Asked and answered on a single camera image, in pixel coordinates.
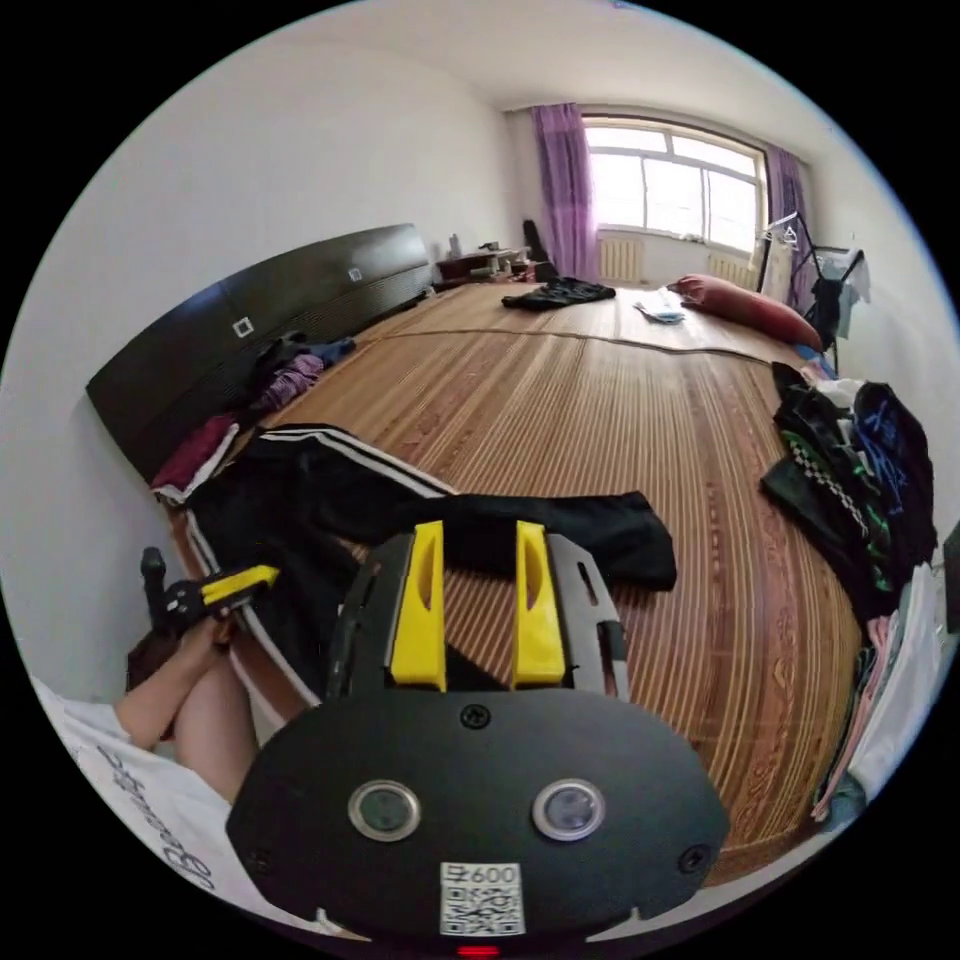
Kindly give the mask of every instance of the red pillow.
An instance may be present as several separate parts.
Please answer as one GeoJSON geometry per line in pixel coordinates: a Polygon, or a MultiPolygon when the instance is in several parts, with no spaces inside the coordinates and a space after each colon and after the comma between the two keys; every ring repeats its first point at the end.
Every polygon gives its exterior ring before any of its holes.
{"type": "Polygon", "coordinates": [[[752,327],[784,343],[800,343],[823,352],[820,334],[793,307],[762,293],[744,290],[729,280],[696,273],[671,283],[670,289],[680,294],[685,307],[752,327]]]}

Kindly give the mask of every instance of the red light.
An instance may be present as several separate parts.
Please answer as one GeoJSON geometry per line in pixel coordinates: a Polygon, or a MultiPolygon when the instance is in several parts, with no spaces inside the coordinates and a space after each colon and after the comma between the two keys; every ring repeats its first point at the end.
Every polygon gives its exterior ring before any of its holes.
{"type": "Polygon", "coordinates": [[[486,960],[487,957],[499,957],[499,947],[457,947],[458,957],[467,957],[468,960],[486,960]]]}

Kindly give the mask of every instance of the white t-shirt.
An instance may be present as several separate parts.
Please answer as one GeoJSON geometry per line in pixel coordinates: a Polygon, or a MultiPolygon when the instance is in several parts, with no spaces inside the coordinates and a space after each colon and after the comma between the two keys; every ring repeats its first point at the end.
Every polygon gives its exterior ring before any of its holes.
{"type": "Polygon", "coordinates": [[[227,903],[278,923],[355,937],[326,920],[308,923],[268,903],[227,838],[230,805],[200,777],[130,742],[112,706],[58,697],[31,677],[53,728],[110,809],[164,863],[227,903]]]}

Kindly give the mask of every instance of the black handle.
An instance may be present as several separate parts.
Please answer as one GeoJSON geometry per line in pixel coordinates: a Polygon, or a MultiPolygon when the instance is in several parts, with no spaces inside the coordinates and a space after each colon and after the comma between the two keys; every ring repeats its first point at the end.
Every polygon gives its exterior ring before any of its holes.
{"type": "Polygon", "coordinates": [[[164,605],[164,580],[167,565],[163,554],[156,547],[147,547],[140,559],[140,575],[143,577],[143,590],[147,595],[147,609],[150,612],[150,625],[163,633],[167,630],[167,616],[164,605]]]}

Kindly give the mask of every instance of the window frame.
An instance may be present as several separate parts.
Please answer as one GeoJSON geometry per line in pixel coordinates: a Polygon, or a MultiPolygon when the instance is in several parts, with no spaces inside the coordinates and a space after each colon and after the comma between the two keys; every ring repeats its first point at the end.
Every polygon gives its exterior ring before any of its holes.
{"type": "MultiPolygon", "coordinates": [[[[662,133],[666,143],[666,151],[663,150],[642,150],[640,148],[631,148],[631,147],[591,147],[588,144],[588,151],[590,156],[593,157],[594,154],[605,154],[613,156],[628,156],[628,157],[637,157],[641,161],[643,160],[661,160],[668,163],[676,163],[682,166],[694,167],[700,171],[700,198],[703,206],[703,219],[701,229],[703,234],[709,233],[709,187],[707,183],[707,172],[722,174],[723,176],[732,177],[735,180],[741,180],[744,183],[749,183],[753,185],[755,195],[756,195],[756,224],[755,224],[755,235],[760,236],[760,232],[763,230],[764,224],[766,223],[765,214],[766,214],[766,156],[763,150],[758,147],[754,147],[751,144],[744,143],[739,140],[734,140],[730,137],[724,137],[719,134],[712,133],[707,130],[702,130],[697,127],[687,126],[680,123],[668,123],[665,121],[656,121],[656,120],[644,120],[641,118],[627,118],[627,117],[611,117],[603,115],[590,115],[584,116],[583,118],[584,126],[587,128],[590,127],[615,127],[619,129],[627,130],[649,130],[651,132],[662,133]],[[678,156],[674,150],[673,138],[674,136],[681,137],[688,140],[698,140],[701,143],[709,144],[711,146],[722,147],[725,150],[733,150],[736,153],[741,154],[742,156],[749,157],[754,164],[754,175],[750,176],[749,174],[740,173],[737,170],[731,170],[729,167],[721,167],[714,163],[709,163],[705,160],[694,160],[691,157],[682,157],[678,156]]],[[[641,182],[643,185],[643,218],[646,222],[649,214],[649,201],[647,194],[647,177],[646,177],[646,166],[641,163],[641,182]]],[[[716,243],[710,240],[709,236],[693,236],[674,233],[669,230],[656,230],[647,226],[638,227],[634,224],[620,224],[620,223],[600,223],[597,225],[598,232],[605,233],[643,233],[649,234],[656,237],[667,237],[671,240],[687,240],[688,242],[702,243],[705,246],[709,247],[711,250],[718,250],[725,253],[731,253],[741,258],[747,258],[753,256],[755,247],[747,250],[743,247],[731,247],[727,244],[716,243]]]]}

